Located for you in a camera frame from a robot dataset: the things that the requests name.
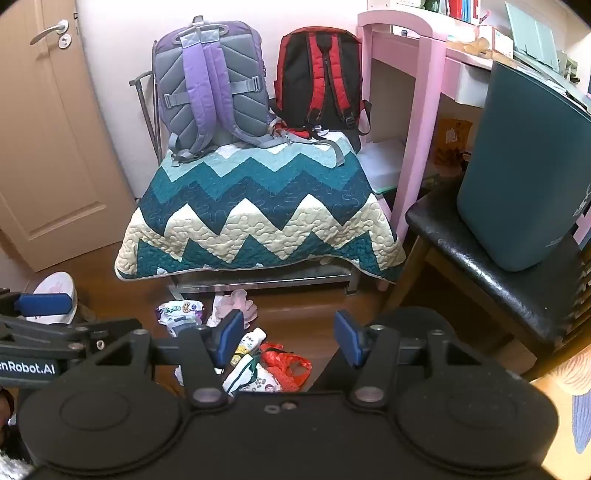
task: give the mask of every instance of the quilt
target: quilt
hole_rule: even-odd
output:
[[[395,281],[402,245],[346,137],[328,145],[219,147],[175,166],[168,152],[138,203],[115,260],[121,280],[250,270],[339,257]]]

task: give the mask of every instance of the cardboard box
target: cardboard box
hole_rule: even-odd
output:
[[[480,25],[476,29],[476,38],[485,38],[488,40],[491,50],[513,58],[513,40],[503,35],[492,25]]]

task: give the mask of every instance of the wooden door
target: wooden door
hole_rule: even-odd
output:
[[[123,238],[134,210],[98,105],[74,0],[0,15],[0,230],[36,271]],[[60,20],[61,35],[31,39]]]

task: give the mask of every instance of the plastic bottle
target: plastic bottle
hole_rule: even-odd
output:
[[[247,333],[240,340],[236,352],[230,360],[230,365],[233,367],[237,366],[240,359],[247,353],[251,353],[254,349],[258,348],[265,338],[267,338],[267,334],[258,327]]]

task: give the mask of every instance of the black backpack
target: black backpack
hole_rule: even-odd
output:
[[[273,111],[288,128],[317,136],[318,128],[344,132],[361,148],[361,42],[339,28],[306,27],[281,40]]]

